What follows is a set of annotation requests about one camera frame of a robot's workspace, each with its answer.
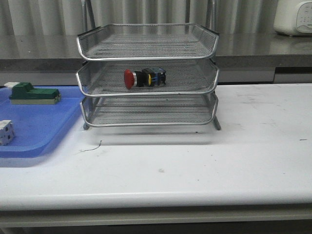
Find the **white cube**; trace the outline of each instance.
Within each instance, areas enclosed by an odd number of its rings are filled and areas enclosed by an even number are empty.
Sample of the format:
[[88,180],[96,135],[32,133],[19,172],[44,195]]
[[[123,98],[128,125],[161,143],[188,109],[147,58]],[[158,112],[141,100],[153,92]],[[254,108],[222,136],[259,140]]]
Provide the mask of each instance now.
[[14,135],[12,121],[0,121],[0,146],[9,144],[13,140]]

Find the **gray countertop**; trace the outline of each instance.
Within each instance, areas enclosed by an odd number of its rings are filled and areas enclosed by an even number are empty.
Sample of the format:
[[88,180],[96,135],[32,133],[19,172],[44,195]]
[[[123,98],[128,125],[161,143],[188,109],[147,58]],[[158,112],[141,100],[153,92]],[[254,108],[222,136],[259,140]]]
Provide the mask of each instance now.
[[[0,36],[0,71],[72,71],[81,67],[76,36]],[[312,67],[312,38],[221,34],[220,68]]]

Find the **stacked letter tray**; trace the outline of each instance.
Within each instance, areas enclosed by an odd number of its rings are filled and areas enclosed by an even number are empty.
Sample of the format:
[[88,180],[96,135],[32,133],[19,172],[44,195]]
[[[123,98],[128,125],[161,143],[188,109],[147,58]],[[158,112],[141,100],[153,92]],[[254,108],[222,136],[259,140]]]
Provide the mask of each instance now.
[[[220,129],[219,69],[210,60],[217,41],[217,33],[190,23],[112,24],[79,35],[79,52],[89,61],[77,72],[85,128],[214,120]],[[153,74],[159,82],[152,83]]]

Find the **curtain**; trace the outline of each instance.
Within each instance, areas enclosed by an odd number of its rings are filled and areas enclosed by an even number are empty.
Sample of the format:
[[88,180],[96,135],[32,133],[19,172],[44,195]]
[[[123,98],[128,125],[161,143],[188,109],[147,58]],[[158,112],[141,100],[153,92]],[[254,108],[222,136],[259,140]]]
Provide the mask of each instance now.
[[[207,0],[92,0],[96,26],[110,23],[206,24]],[[217,0],[220,33],[270,33],[277,0]],[[0,35],[77,35],[80,0],[0,0]]]

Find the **white table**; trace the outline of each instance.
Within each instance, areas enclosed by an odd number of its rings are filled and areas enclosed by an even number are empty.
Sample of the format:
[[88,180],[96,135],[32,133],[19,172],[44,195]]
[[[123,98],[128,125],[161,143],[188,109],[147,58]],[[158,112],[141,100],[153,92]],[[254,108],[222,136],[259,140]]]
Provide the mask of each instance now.
[[[1,161],[23,167],[0,168],[0,227],[62,225],[65,219],[97,225],[162,218],[312,218],[312,84],[222,85],[216,94],[221,131],[212,124],[85,131],[80,118],[39,161]],[[277,207],[275,213],[271,206]],[[243,213],[226,207],[243,207]],[[73,209],[88,209],[84,214],[91,216],[64,214],[51,221]],[[101,209],[99,216],[93,209]],[[123,219],[120,213],[112,216],[114,209],[122,211]],[[159,211],[157,220],[153,209]],[[50,210],[50,220],[26,215],[30,210]],[[127,219],[131,210],[136,219]]]

